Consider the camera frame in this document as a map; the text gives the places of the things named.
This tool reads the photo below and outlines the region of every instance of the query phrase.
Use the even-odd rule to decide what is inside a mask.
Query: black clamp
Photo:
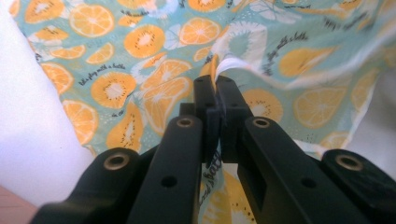
[[[268,119],[253,117],[235,83],[194,80],[161,143],[148,152],[99,155],[71,195],[44,205],[32,224],[197,223],[202,162],[218,142],[237,173],[257,223],[396,223],[396,183],[356,153],[306,156]]]

